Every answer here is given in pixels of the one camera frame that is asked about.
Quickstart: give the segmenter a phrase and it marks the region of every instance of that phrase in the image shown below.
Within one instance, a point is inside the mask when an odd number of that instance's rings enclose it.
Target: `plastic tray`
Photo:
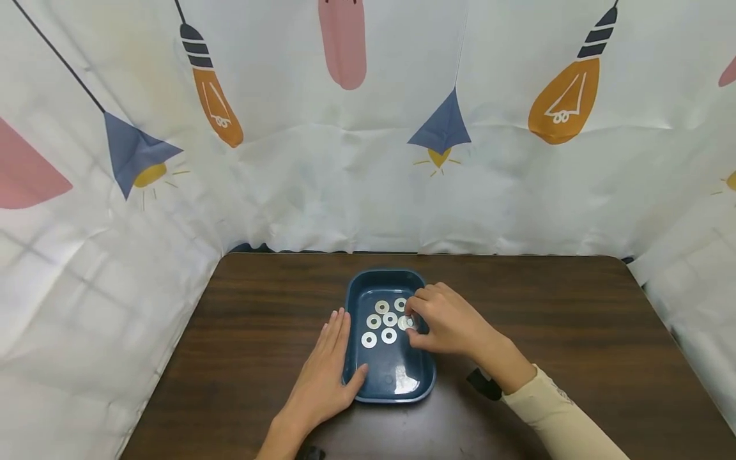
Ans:
[[[386,315],[376,310],[376,302],[383,300],[389,304],[389,312],[396,314],[397,318],[402,317],[404,313],[397,311],[394,306],[396,300],[408,299],[424,285],[419,274],[402,269],[369,270],[356,275],[350,282],[345,310],[350,312],[352,322],[342,373],[343,383],[351,379],[361,364],[368,363],[369,367],[366,382],[356,400],[362,403],[413,403],[432,391],[437,370],[431,355],[412,348],[406,332],[398,324],[392,327],[396,334],[395,342],[385,343],[381,334],[388,328]],[[367,324],[372,314],[381,318],[376,329]],[[428,332],[421,316],[414,315],[413,320],[419,332]],[[361,341],[368,331],[375,334],[375,345],[372,347],[365,347]]]

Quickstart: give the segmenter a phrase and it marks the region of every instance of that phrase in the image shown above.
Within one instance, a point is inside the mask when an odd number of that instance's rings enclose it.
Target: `wrist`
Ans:
[[[496,381],[504,394],[517,392],[537,376],[537,368],[511,339],[500,333],[482,344],[473,360]]]
[[[469,350],[465,354],[480,365],[482,361],[488,361],[489,357],[499,355],[510,346],[513,346],[513,344],[508,337],[498,332],[491,325],[486,324],[485,328],[475,334],[475,338],[471,341]]]
[[[271,421],[266,440],[256,460],[293,459],[311,429],[300,420],[293,418],[284,410]]]
[[[275,431],[304,440],[313,429],[314,427],[305,417],[285,407],[271,421],[269,432]]]

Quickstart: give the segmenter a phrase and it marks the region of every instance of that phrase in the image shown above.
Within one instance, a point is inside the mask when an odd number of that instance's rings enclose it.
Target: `black strap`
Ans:
[[[478,393],[487,397],[491,401],[498,401],[501,399],[503,392],[498,386],[498,383],[493,379],[487,380],[479,368],[476,367],[475,370],[465,378],[465,380],[467,380],[467,382],[470,383]]]
[[[296,460],[325,460],[326,453],[317,446],[303,446],[297,452]]]

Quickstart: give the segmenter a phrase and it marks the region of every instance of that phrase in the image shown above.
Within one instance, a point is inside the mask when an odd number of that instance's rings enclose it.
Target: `left hand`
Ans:
[[[304,423],[309,431],[348,408],[366,379],[368,365],[363,364],[342,385],[349,337],[350,314],[344,308],[333,311],[281,411]]]
[[[304,438],[324,422],[345,410],[355,399],[368,374],[360,366],[347,385],[342,384],[345,350],[350,337],[350,314],[333,311],[322,326],[317,344],[302,367],[289,400],[271,422],[257,459],[292,459]]]

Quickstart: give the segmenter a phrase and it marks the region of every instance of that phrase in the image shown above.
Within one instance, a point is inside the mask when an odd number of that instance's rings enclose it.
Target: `blue lamp shade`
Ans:
[[[182,152],[179,147],[156,139],[108,112],[105,112],[105,129],[113,174],[125,199],[142,172],[163,165]]]
[[[458,105],[457,89],[439,105],[431,117],[409,139],[409,144],[425,147],[443,155],[447,149],[470,142]]]

